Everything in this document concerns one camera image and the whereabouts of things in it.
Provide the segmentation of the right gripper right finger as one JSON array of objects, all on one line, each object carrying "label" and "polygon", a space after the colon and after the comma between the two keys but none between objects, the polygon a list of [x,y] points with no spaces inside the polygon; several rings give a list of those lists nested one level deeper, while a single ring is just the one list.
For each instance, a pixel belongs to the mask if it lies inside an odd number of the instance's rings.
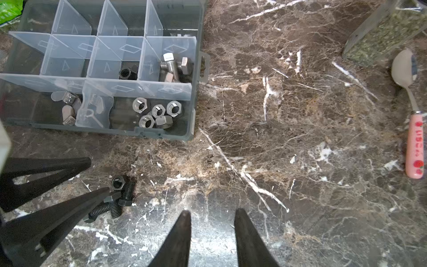
[{"label": "right gripper right finger", "polygon": [[239,267],[278,267],[247,212],[238,208],[234,219]]}]

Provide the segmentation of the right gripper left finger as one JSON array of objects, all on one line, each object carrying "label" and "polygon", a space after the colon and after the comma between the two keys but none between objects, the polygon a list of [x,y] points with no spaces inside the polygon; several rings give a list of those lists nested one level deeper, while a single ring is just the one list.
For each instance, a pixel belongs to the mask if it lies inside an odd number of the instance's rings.
[{"label": "right gripper left finger", "polygon": [[187,267],[191,245],[191,213],[184,210],[149,267]]}]

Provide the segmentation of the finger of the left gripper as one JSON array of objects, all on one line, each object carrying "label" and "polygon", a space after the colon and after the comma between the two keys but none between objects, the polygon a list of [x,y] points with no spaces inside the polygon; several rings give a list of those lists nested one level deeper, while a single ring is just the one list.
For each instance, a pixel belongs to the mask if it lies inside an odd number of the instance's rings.
[{"label": "finger of the left gripper", "polygon": [[[11,212],[87,170],[90,166],[90,158],[9,158],[1,172],[1,209],[4,212]],[[21,176],[48,172],[50,175],[23,184],[15,184],[13,181]]]},{"label": "finger of the left gripper", "polygon": [[101,188],[1,224],[1,266],[40,267],[109,193]]}]

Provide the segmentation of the black hex bolts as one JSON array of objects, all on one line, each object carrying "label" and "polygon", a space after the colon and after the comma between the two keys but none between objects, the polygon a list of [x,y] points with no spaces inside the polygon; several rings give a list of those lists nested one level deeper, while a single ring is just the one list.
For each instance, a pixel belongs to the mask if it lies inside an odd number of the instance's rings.
[{"label": "black hex bolts", "polygon": [[124,207],[133,204],[134,191],[136,189],[136,179],[127,175],[116,175],[112,178],[112,191],[106,196],[102,203],[92,209],[84,218],[85,223],[94,223],[96,219],[105,213],[110,213],[112,219],[117,219],[122,215]]}]

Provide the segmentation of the silver wing nuts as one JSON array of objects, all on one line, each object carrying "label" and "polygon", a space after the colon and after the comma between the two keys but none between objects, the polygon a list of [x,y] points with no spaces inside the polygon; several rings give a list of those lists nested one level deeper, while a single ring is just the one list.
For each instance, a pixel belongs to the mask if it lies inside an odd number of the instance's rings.
[{"label": "silver wing nuts", "polygon": [[77,94],[58,91],[51,93],[54,102],[62,102],[62,120],[66,126],[77,126],[94,129],[110,127],[110,111],[114,98],[101,93]]}]

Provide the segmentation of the silver hex nuts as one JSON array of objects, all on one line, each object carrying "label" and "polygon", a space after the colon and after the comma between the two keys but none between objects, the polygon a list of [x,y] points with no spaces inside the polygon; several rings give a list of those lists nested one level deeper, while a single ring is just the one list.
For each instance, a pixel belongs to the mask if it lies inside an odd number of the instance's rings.
[{"label": "silver hex nuts", "polygon": [[132,109],[138,113],[140,119],[137,125],[141,128],[158,128],[168,129],[173,126],[173,122],[183,113],[181,102],[176,100],[170,101],[166,106],[155,104],[149,109],[149,101],[143,97],[134,99]]}]

